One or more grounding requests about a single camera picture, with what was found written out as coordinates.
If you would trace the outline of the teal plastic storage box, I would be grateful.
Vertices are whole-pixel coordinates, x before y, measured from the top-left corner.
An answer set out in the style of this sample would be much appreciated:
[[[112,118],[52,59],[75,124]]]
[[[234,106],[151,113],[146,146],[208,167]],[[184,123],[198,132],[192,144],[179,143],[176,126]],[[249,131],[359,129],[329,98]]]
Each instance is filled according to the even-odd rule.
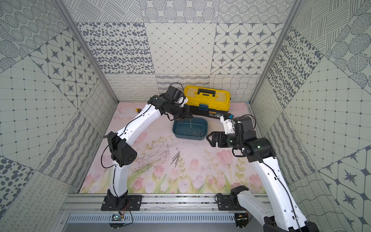
[[[179,139],[203,140],[208,133],[208,122],[203,118],[192,118],[192,128],[190,128],[190,119],[175,121],[173,124],[173,134]]]

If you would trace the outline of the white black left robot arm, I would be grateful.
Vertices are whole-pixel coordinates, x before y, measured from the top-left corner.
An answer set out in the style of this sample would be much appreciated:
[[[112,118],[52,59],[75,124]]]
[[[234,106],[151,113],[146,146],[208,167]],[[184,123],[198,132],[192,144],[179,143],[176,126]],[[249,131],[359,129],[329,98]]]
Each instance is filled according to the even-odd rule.
[[[103,158],[100,159],[100,164],[103,169],[114,168],[114,173],[104,206],[112,203],[117,208],[125,208],[128,203],[126,197],[129,168],[138,156],[132,146],[139,135],[163,115],[166,115],[170,121],[192,118],[184,91],[184,88],[178,89],[170,85],[165,93],[152,96],[144,109],[121,130],[111,131],[105,136],[108,145],[104,151],[110,151],[112,164],[105,166]]]

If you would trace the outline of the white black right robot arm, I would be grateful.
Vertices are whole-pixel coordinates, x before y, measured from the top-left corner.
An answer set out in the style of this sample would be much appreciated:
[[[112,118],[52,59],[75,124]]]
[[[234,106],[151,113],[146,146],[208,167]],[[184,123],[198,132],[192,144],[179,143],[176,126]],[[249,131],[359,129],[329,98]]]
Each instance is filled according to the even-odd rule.
[[[270,200],[270,206],[253,195],[246,186],[232,188],[227,200],[217,194],[219,210],[246,210],[265,232],[317,232],[319,228],[309,221],[297,206],[284,180],[276,153],[266,138],[257,138],[252,115],[235,117],[230,113],[220,117],[223,131],[213,131],[206,139],[212,147],[239,151],[258,173]]]

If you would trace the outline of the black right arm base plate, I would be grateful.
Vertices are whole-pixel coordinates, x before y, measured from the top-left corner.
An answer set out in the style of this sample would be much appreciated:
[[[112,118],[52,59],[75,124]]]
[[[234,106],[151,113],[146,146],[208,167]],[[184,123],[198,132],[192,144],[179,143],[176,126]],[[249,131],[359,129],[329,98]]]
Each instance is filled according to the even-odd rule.
[[[217,203],[219,211],[246,211],[241,207],[236,199],[232,199],[230,195],[223,195],[218,193],[215,195],[214,200]]]

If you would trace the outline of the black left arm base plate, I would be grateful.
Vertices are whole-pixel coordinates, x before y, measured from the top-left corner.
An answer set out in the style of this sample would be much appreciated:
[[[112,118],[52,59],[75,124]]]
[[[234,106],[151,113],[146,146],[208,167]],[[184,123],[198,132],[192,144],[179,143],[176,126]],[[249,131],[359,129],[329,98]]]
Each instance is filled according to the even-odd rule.
[[[101,211],[123,211],[124,209],[139,211],[142,199],[142,195],[127,195],[118,198],[110,193],[104,197]]]

